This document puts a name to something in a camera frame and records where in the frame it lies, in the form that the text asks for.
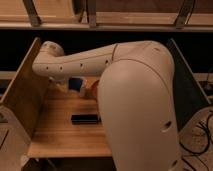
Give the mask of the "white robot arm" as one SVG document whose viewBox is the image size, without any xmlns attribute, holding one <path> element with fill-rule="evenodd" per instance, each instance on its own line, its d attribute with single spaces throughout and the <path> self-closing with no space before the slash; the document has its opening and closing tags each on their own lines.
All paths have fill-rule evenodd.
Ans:
<svg viewBox="0 0 213 171">
<path fill-rule="evenodd" d="M 42 44 L 33 71 L 53 80 L 98 76 L 98 109 L 117 171 L 182 171 L 169 50 L 156 41 L 65 55 Z"/>
</svg>

